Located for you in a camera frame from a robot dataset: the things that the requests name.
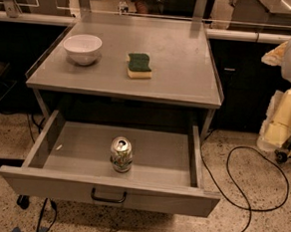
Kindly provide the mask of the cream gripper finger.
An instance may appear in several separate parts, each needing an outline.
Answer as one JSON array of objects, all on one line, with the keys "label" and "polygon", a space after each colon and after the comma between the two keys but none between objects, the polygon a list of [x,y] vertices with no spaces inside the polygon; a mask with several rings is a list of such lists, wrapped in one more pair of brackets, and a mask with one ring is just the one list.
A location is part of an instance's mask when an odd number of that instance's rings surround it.
[{"label": "cream gripper finger", "polygon": [[269,66],[281,66],[282,58],[285,54],[286,45],[287,42],[283,42],[267,54],[264,54],[264,56],[261,58],[262,63]]},{"label": "cream gripper finger", "polygon": [[291,89],[277,91],[265,115],[256,144],[263,151],[276,150],[291,137]]}]

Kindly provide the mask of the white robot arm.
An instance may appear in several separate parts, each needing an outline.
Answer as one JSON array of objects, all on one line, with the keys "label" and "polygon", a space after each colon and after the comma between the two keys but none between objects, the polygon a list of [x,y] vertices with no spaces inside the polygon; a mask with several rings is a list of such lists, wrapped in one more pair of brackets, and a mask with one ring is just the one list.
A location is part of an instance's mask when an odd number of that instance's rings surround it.
[{"label": "white robot arm", "polygon": [[[265,54],[261,61],[269,66],[279,66],[281,77],[291,84],[291,38]],[[291,137],[291,88],[274,94],[269,102],[266,119],[256,141],[261,150],[281,148]]]}]

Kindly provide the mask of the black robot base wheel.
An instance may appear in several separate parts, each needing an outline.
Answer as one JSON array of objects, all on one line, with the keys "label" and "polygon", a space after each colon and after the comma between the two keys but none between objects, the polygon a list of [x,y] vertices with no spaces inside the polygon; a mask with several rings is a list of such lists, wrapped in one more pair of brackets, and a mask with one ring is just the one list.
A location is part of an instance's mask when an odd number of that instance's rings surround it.
[{"label": "black robot base wheel", "polygon": [[275,160],[277,163],[284,163],[288,160],[288,155],[284,151],[275,151]]}]

